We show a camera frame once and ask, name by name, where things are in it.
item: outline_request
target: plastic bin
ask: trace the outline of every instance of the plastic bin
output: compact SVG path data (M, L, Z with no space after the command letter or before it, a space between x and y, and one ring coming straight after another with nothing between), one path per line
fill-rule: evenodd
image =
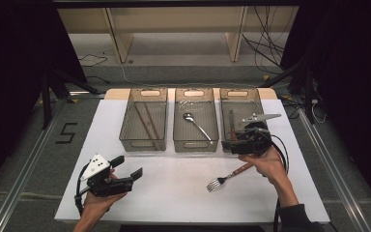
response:
M165 151L167 89L131 89L119 139L127 152Z
M185 119L187 113L195 124ZM173 128L176 152L215 152L219 135L213 89L176 89Z
M237 140L236 135L244 131L246 119L255 114L264 114L258 89L220 89L222 135L225 141Z

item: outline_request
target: human hand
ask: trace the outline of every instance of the human hand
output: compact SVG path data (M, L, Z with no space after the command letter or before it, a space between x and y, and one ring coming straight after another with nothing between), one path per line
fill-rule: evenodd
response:
M239 160L252 163L257 171L267 177L271 184L286 176L284 165L278 151L270 146L261 157L256 156L239 156Z
M117 177L113 174L114 169L110 170L110 177L117 180ZM116 195L110 195L106 197L96 197L90 191L86 194L84 201L83 214L80 221L74 227L73 231L90 231L93 226L103 217L103 215L110 209L110 207L118 200L125 197L128 193L121 193Z
M299 204L294 188L282 164L281 156L273 146L270 146L261 157L239 156L239 159L252 163L259 173L268 178L270 183L275 186L282 207Z

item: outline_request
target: fork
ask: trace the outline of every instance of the fork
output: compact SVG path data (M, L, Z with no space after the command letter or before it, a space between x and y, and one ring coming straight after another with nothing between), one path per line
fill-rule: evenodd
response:
M244 172L246 169L250 168L251 166L253 166L253 164L246 163L243 166L241 166L238 169L236 169L235 171L233 171L230 175L228 175L226 177L218 177L218 178L213 179L207 185L207 190L208 191L213 191L213 190L218 189L220 186L222 186L222 184L225 183L226 180L230 179L231 177L237 176L238 174Z

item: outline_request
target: white table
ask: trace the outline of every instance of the white table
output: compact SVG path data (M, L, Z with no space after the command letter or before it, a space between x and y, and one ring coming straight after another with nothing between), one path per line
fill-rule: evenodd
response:
M290 159L289 177L300 203L312 221L328 223L327 211L315 188L294 136L282 103L262 100L265 113L281 113L282 117L268 120L272 134L280 137ZM126 161L116 168L118 177L127 177L143 167L143 177L134 183L133 190L115 203L102 220L130 224L261 224L273 222L276 192L267 178L251 168L230 179L225 186L208 192L206 185L243 165L236 156L224 153L220 142L215 153L179 154L174 151L174 101L169 96L167 149L164 152L127 153L119 140L127 101L100 101L94 121L81 150L71 180L55 219L72 222L79 219L74 206L76 181L85 164L95 153L107 160L125 156ZM216 113L221 139L220 106ZM274 141L282 150L280 142Z

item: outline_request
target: spoon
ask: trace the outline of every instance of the spoon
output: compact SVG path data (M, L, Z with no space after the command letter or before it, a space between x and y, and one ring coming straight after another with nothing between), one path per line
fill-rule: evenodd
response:
M207 139L209 139L211 141L210 137L206 134L206 132L200 126L198 126L198 124L195 123L194 115L192 115L192 113L185 113L183 115L183 118L185 118L186 121L193 123L195 125L195 127L197 127L201 132L203 132L204 135L206 135Z

